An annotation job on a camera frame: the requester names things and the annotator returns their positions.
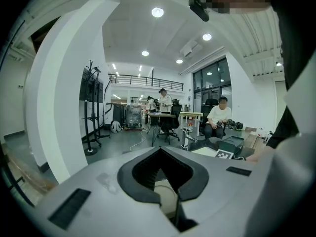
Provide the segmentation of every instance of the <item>black rectangular panel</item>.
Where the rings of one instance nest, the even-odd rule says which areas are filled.
[[[76,189],[48,220],[66,230],[90,194],[90,191]]]
[[[226,170],[229,172],[232,172],[232,173],[243,175],[243,176],[250,176],[250,174],[251,174],[251,170],[236,168],[236,167],[229,167]]]

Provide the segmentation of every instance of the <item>white pillar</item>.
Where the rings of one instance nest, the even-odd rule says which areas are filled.
[[[39,143],[59,183],[87,165],[78,122],[80,82],[90,46],[118,5],[119,0],[89,0],[60,31],[44,62],[34,108]]]
[[[127,104],[130,104],[130,89],[127,91]]]

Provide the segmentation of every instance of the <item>white shirt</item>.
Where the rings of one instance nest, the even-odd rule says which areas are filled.
[[[165,97],[161,96],[159,99],[160,102],[160,111],[162,113],[170,113],[171,112],[171,105],[172,105],[172,100],[171,97],[169,95],[166,95]]]
[[[155,102],[154,102],[154,100],[153,99],[150,99],[149,101],[148,101],[148,104],[149,104],[149,110],[155,110],[156,109],[156,104],[155,104]]]
[[[219,106],[213,107],[209,115],[207,116],[208,119],[212,119],[213,123],[216,124],[220,120],[224,119],[232,119],[232,109],[226,107],[226,109],[221,110]]]

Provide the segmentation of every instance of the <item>jeans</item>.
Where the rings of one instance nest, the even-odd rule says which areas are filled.
[[[210,124],[206,124],[204,128],[204,135],[206,139],[209,139],[210,137],[217,137],[222,139],[224,136],[224,130],[222,127],[213,129]]]

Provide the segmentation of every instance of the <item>white ceiling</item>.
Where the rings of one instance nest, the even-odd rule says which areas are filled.
[[[142,65],[142,71],[139,71],[140,65],[129,64],[129,63],[115,63],[116,70],[113,68],[112,63],[108,63],[109,71],[111,74],[116,74],[118,72],[120,75],[132,75],[138,76],[140,73],[142,77],[150,77],[152,67]]]
[[[44,24],[80,8],[87,1],[33,0],[21,14],[26,23],[13,46],[32,56],[32,50],[27,50],[32,48],[29,36]],[[188,0],[120,1],[103,27],[105,56],[109,64],[142,64],[187,73],[223,46],[237,59],[250,79],[271,72],[278,76],[278,72],[283,70],[282,66],[276,67],[276,62],[281,60],[281,39],[278,18],[271,8],[244,15],[222,15],[211,11],[210,21],[205,23],[189,9]],[[151,15],[154,7],[164,9],[161,18]],[[212,34],[213,39],[203,41],[204,33]],[[183,58],[180,50],[193,40],[202,49],[191,58]],[[145,49],[150,52],[148,57],[141,55]],[[184,60],[181,65],[175,62],[179,58]]]
[[[164,15],[155,18],[151,11],[159,7]],[[213,37],[202,39],[212,30],[184,7],[170,0],[121,0],[103,26],[103,39],[107,62],[141,63],[155,68],[167,68],[181,72],[207,54],[222,47]],[[184,58],[181,49],[196,41],[201,51]],[[143,50],[150,55],[141,55]],[[182,59],[179,65],[176,60]]]

